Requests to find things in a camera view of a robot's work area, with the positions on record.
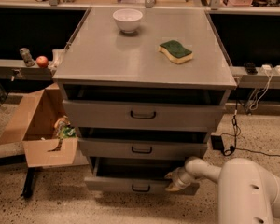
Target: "open cardboard box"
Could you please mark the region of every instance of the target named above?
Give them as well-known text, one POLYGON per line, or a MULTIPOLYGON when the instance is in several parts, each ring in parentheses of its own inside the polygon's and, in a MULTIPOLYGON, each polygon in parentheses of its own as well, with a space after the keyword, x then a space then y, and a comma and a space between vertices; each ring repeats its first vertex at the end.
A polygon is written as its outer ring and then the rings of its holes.
POLYGON ((63 98, 57 84, 24 95, 0 138, 0 145, 22 142, 28 167, 87 164, 77 150, 77 138, 64 138, 60 151, 48 152, 58 146, 59 139, 53 137, 54 124, 63 115, 63 98))

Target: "white bowl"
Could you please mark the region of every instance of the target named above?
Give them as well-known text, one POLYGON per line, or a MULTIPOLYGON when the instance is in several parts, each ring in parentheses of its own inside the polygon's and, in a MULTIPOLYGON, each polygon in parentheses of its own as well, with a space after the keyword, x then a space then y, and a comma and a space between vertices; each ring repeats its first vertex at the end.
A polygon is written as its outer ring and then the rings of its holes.
POLYGON ((133 33, 140 25, 143 14, 135 9, 121 9, 113 13, 116 25, 123 33, 133 33))

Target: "floor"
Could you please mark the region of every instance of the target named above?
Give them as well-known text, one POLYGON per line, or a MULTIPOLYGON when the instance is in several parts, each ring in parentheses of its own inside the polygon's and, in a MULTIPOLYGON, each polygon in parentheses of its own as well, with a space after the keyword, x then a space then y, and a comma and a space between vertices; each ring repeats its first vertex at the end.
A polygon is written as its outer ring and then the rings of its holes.
MULTIPOLYGON (((12 117, 21 94, 11 93, 0 107, 0 135, 12 117)), ((226 114, 216 134, 232 133, 234 103, 227 104, 226 114)), ((280 104, 259 104, 247 115, 239 105, 237 121, 241 128, 238 147, 270 154, 280 154, 280 104)), ((232 137, 223 135, 225 146, 232 137)), ((0 146, 0 157, 22 154, 20 143, 0 146)), ((280 158, 236 150, 223 157, 209 148, 206 161, 221 166, 235 157, 248 158, 280 177, 280 158)), ((33 196, 20 197, 26 176, 25 164, 0 167, 0 224, 67 223, 217 223, 217 185, 203 180, 195 196, 138 195, 88 191, 83 178, 90 175, 88 166, 43 169, 36 173, 33 196)))

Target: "white robotic arm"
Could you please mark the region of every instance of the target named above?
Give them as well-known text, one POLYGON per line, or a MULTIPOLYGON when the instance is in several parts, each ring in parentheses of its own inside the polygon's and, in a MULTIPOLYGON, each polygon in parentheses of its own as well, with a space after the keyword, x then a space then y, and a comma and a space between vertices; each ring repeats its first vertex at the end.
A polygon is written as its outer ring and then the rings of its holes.
POLYGON ((218 184, 219 224, 273 224, 280 217, 280 178, 246 159, 227 161, 222 168, 191 157, 169 173, 168 191, 178 191, 207 178, 218 184))

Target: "black handle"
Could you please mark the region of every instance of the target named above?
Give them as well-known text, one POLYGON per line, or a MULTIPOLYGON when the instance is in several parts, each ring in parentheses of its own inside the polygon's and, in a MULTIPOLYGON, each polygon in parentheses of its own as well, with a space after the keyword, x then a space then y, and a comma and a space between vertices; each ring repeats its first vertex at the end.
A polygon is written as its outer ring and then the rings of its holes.
POLYGON ((150 114, 137 114, 131 110, 130 115, 134 119, 154 119, 157 116, 157 112, 153 111, 150 114))
POLYGON ((132 191, 134 191, 134 192, 150 192, 150 185, 148 185, 147 189, 136 189, 132 184, 132 191))
POLYGON ((132 153, 150 154, 152 153, 152 147, 150 147, 149 150, 147 150, 147 149, 135 148, 132 146, 132 153))

